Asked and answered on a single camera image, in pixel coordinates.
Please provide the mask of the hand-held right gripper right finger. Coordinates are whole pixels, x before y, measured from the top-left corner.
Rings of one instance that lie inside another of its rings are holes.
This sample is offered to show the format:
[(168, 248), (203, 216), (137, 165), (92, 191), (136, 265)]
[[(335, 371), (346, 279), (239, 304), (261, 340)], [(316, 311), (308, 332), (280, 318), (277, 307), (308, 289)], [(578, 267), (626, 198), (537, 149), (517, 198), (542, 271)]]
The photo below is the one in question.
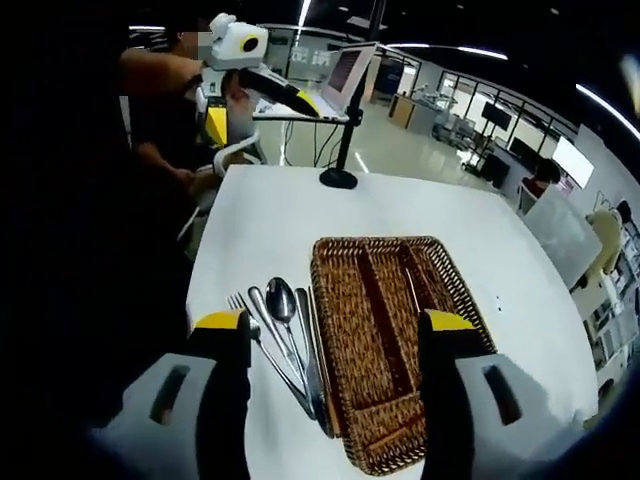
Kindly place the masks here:
[(418, 315), (424, 479), (542, 479), (581, 433), (553, 414), (546, 389), (503, 354), (485, 354), (456, 315)]

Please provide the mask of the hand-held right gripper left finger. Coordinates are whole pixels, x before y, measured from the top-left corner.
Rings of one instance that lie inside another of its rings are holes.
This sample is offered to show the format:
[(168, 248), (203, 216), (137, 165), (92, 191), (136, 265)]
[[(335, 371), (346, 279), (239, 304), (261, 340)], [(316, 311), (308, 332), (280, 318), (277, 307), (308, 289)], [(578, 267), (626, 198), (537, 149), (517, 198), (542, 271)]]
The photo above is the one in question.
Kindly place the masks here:
[(208, 314), (125, 391), (98, 441), (140, 479), (247, 479), (250, 320)]

